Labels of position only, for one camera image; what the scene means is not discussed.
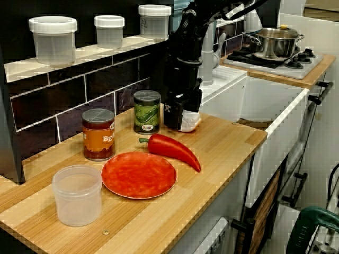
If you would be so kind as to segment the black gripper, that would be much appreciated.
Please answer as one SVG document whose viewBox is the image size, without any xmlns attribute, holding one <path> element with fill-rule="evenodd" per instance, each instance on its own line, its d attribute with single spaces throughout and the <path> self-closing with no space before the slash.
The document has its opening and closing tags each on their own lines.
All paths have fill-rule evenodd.
<svg viewBox="0 0 339 254">
<path fill-rule="evenodd" d="M 163 109 L 163 121 L 168 128 L 181 129 L 183 109 L 196 113 L 199 111 L 202 90 L 199 88 L 201 79 L 198 78 L 198 70 L 201 64 L 201 61 L 191 62 L 180 59 L 166 61 L 164 84 L 168 92 Z M 186 103 L 182 94 L 188 96 Z"/>
</svg>

